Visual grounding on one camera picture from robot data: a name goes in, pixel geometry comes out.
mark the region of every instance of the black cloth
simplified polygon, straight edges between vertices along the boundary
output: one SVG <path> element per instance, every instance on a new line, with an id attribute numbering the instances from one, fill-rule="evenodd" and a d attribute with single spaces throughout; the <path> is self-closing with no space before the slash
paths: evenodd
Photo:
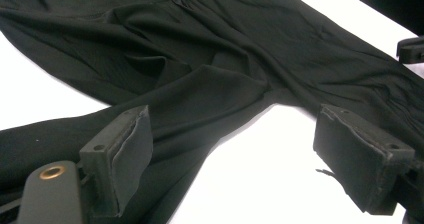
<path id="1" fill-rule="evenodd" d="M 97 132 L 139 105 L 150 107 L 152 160 L 123 217 L 99 223 L 166 222 L 210 148 L 273 103 L 350 109 L 424 153 L 424 81 L 300 0 L 0 6 L 0 30 L 20 51 L 112 105 L 1 131 L 2 202 L 41 165 L 77 162 Z"/>

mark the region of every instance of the black garment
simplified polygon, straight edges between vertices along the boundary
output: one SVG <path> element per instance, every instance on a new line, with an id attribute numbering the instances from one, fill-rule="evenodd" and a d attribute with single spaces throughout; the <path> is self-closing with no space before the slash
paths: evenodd
<path id="1" fill-rule="evenodd" d="M 299 0 L 0 6 L 0 29 L 19 50 L 113 105 L 0 132 L 2 202 L 19 195 L 31 171 L 78 161 L 78 150 L 102 127 L 146 104 L 151 163 L 124 216 L 101 223 L 166 222 L 217 140 L 272 103 L 314 114 L 320 103 L 353 110 L 424 154 L 424 80 Z"/>

